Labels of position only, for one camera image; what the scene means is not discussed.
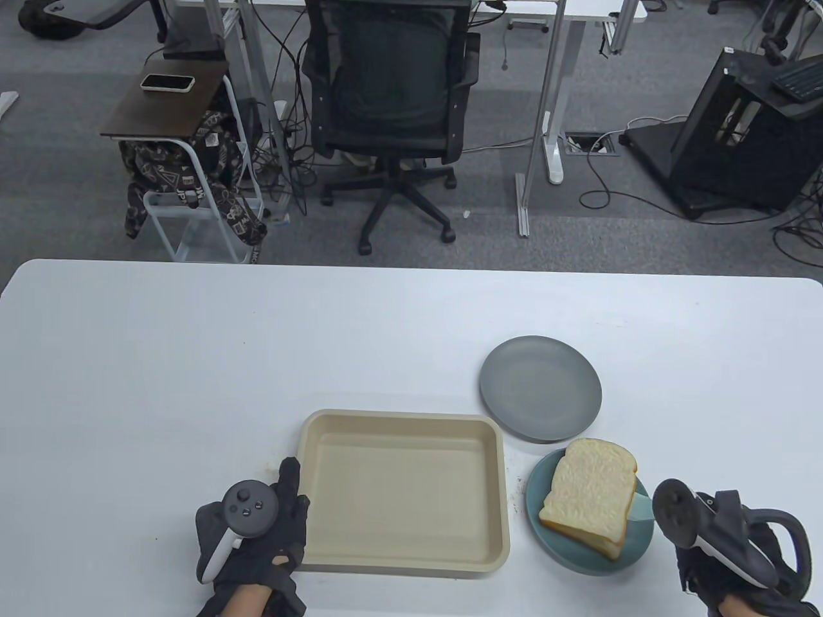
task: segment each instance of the metal frame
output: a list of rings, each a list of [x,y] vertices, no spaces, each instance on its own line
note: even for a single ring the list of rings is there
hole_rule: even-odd
[[[245,130],[243,129],[243,123],[240,121],[239,110],[237,109],[237,99],[235,98],[235,92],[231,87],[231,82],[228,77],[223,77],[223,84],[226,86],[226,93],[229,96],[231,113],[235,116],[235,120],[237,122],[237,130],[240,137],[238,146],[241,154],[243,155],[243,167],[241,174],[248,169],[254,189],[254,197],[248,197],[246,198],[246,201],[248,202],[249,207],[255,211],[258,217],[260,217],[265,209],[265,203],[263,202],[263,195],[260,192],[260,185],[254,175],[251,155],[249,153],[249,143],[246,141]],[[148,191],[143,196],[143,205],[146,207],[146,212],[151,217],[151,221],[154,223],[157,233],[160,234],[160,239],[162,240],[163,245],[165,246],[166,251],[168,251],[173,262],[187,261],[193,247],[193,241],[198,236],[198,231],[200,231],[201,223],[203,221],[209,221],[212,224],[217,225],[231,262],[249,263],[249,261],[251,261],[255,247],[246,247],[244,253],[240,253],[235,249],[235,245],[239,243],[239,240],[234,236],[234,232],[231,231],[228,223],[226,223],[223,219],[223,215],[220,213],[220,210],[217,209],[217,204],[214,201],[214,195],[212,195],[212,191],[208,186],[206,173],[200,165],[200,160],[198,159],[197,153],[195,153],[194,149],[187,142],[171,137],[115,137],[114,140],[166,141],[168,143],[174,143],[183,148],[192,161],[192,167],[194,167],[194,171],[198,175],[200,186],[202,188],[202,195],[198,196],[200,207],[191,208],[189,206],[181,205],[177,193],[156,193],[154,191]],[[208,208],[202,207],[203,201],[208,204]],[[183,232],[183,238],[180,240],[180,244],[177,248],[172,246],[169,236],[166,234],[165,229],[163,229],[160,219],[188,219],[188,224]]]
[[[623,0],[620,13],[616,16],[616,23],[604,22],[603,31],[607,38],[609,53],[622,53],[629,29],[635,20],[638,1]],[[563,161],[560,158],[560,145],[557,143],[557,138],[562,130],[565,108],[569,103],[571,93],[574,67],[577,64],[580,46],[583,43],[583,34],[586,30],[585,21],[571,21],[560,60],[560,75],[555,78],[554,69],[557,63],[556,57],[560,47],[560,33],[563,29],[564,17],[565,0],[557,0],[557,11],[554,16],[554,25],[551,28],[549,56],[546,61],[546,74],[543,77],[543,86],[540,93],[540,107],[538,108],[537,121],[532,136],[532,148],[528,156],[528,167],[525,174],[514,175],[514,186],[517,192],[518,232],[524,238],[529,235],[528,200],[532,191],[533,163],[538,148],[542,146],[549,182],[552,184],[563,182]],[[552,92],[552,102],[547,107],[546,102],[550,91]]]
[[[286,151],[286,136],[283,132],[283,126],[280,124],[280,117],[277,114],[272,98],[271,82],[269,81],[266,63],[263,59],[263,47],[260,41],[257,17],[249,5],[249,0],[235,1],[237,8],[231,8],[223,15],[220,8],[220,0],[203,0],[209,29],[224,49],[227,44],[226,39],[228,35],[232,33],[242,41],[239,44],[245,50],[244,60],[249,70],[247,75],[251,77],[253,88],[257,91],[255,98],[261,100],[266,106],[269,132],[274,136],[277,158],[280,160],[282,169],[283,183],[287,187],[291,187],[292,176],[289,157]],[[239,19],[242,21],[242,27],[240,28],[236,26],[236,22],[238,21],[236,14],[239,14]],[[272,212],[272,218],[275,221],[288,221],[288,206],[293,192],[294,191],[283,191],[280,199],[275,202],[275,209]]]
[[[521,236],[528,237],[528,198],[532,191],[532,181],[534,179],[534,159],[537,156],[537,149],[542,143],[541,134],[543,129],[543,116],[540,110],[546,108],[549,98],[551,83],[554,81],[555,65],[557,64],[557,49],[560,47],[560,31],[563,30],[563,17],[565,16],[566,0],[558,0],[557,11],[555,12],[554,25],[551,28],[551,39],[549,41],[549,55],[546,60],[546,74],[543,77],[543,87],[540,91],[540,106],[537,108],[537,120],[534,123],[532,133],[532,147],[528,152],[528,166],[525,174],[514,175],[514,186],[517,191],[517,212],[518,230]],[[551,109],[557,109],[558,95],[560,88],[554,89]]]

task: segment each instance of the black office chair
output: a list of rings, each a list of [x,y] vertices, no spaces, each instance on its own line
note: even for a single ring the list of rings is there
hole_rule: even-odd
[[[311,32],[303,73],[312,85],[312,146],[377,157],[375,173],[327,183],[333,192],[382,188],[360,232],[358,252],[371,254],[369,235],[395,193],[443,226],[449,218],[415,188],[445,178],[451,167],[404,171],[402,159],[439,157],[452,163],[463,151],[463,117],[477,83],[480,35],[467,32],[472,0],[306,0]]]

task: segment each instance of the white table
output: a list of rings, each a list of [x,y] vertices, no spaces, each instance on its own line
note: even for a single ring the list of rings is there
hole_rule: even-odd
[[[4,614],[194,615],[195,510],[270,480],[309,413],[484,413],[483,359],[532,333],[592,362],[585,434],[628,447],[648,487],[738,488],[819,551],[821,313],[821,286],[791,279],[28,262],[0,299]],[[611,578],[542,551],[523,487],[554,448],[506,435],[497,573],[298,573],[307,615],[704,615],[659,532]]]

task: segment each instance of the chair armrest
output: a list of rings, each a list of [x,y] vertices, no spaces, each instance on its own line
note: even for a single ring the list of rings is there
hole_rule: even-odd
[[[466,34],[466,55],[463,64],[463,80],[454,89],[470,88],[477,83],[480,76],[480,35],[477,32]]]

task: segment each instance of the toast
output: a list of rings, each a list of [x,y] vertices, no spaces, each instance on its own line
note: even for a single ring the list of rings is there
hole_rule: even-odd
[[[575,439],[557,463],[540,523],[614,561],[625,544],[637,461],[616,443]]]

